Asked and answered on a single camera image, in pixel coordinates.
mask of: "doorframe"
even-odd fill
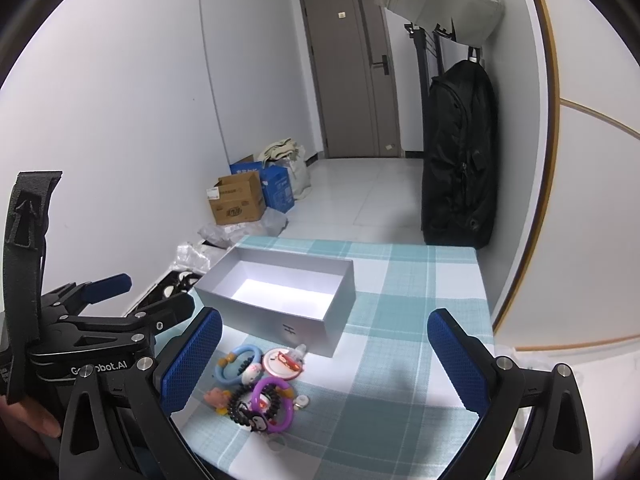
[[[331,158],[331,151],[329,150],[329,147],[326,142],[326,129],[324,126],[324,115],[322,113],[322,103],[320,101],[320,88],[318,86],[318,74],[316,73],[316,63],[314,60],[314,53],[311,45],[311,34],[309,32],[309,23],[306,15],[305,0],[300,0],[300,9],[302,11],[302,21],[305,25],[306,49],[309,55],[309,63],[311,65],[311,73],[314,80],[314,93],[316,98],[316,106],[318,107],[318,116],[320,119],[320,133],[322,135],[322,148],[324,149],[326,158]],[[396,145],[398,146],[398,155],[395,157],[382,157],[382,154],[379,153],[378,158],[403,158],[404,150],[402,149],[402,144],[400,141],[401,135],[400,135],[400,117],[398,112],[398,92],[396,90],[396,69],[394,67],[394,56],[391,50],[391,39],[389,37],[389,28],[386,22],[386,13],[383,12],[383,9],[381,9],[381,14],[382,14],[383,27],[385,29],[386,50],[389,53],[388,54],[389,72],[390,72],[389,75],[391,76],[391,88],[393,92],[393,101],[394,101],[393,102],[394,115],[396,117]]]

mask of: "plastic bag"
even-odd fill
[[[265,209],[257,222],[217,225],[215,222],[202,227],[198,234],[210,244],[226,249],[237,244],[243,237],[278,236],[287,225],[287,216],[271,207]]]
[[[296,144],[296,148],[297,152],[276,160],[274,164],[287,168],[293,198],[300,200],[311,192],[311,177],[309,177],[309,168],[305,162],[305,147]]]
[[[181,244],[175,251],[175,261],[171,270],[190,270],[206,274],[225,253],[223,249],[204,244]]]

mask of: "backpack zipper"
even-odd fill
[[[462,187],[462,199],[463,199],[463,212],[466,212],[466,162],[463,155],[466,153],[466,130],[468,129],[469,120],[466,115],[466,108],[463,107],[462,101],[456,91],[451,88],[447,83],[434,79],[434,84],[441,86],[447,90],[447,92],[453,97],[453,100],[458,104],[461,115],[464,117],[464,127],[460,128],[460,150],[458,151],[458,160],[462,159],[460,168],[462,169],[462,176],[460,177],[460,185]]]

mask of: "label on box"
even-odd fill
[[[217,187],[207,189],[207,198],[209,200],[218,200],[220,198],[220,190]]]

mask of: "white wall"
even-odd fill
[[[19,171],[64,171],[44,289],[127,272],[132,292],[99,309],[122,314],[210,220],[204,190],[228,173],[198,0],[65,0],[0,89],[0,124],[2,215]]]
[[[498,99],[498,204],[478,263],[489,308],[497,313],[513,283],[533,223],[548,123],[542,31],[533,0],[503,0],[505,12],[483,46]]]
[[[640,67],[589,0],[546,0],[560,97],[640,130]],[[640,333],[640,141],[561,105],[551,196],[529,269],[497,332],[510,346]]]
[[[201,0],[207,59],[229,161],[284,137],[315,142],[290,0]]]
[[[404,28],[404,24],[408,23],[406,19],[388,9],[385,9],[385,16],[396,74],[400,145],[407,152],[421,152],[424,149],[422,99],[414,40],[409,38]],[[437,75],[437,69],[435,72],[430,72],[430,76],[435,75]]]
[[[440,38],[440,46],[442,48],[442,65],[445,71],[468,57],[468,45],[456,43],[447,38]]]

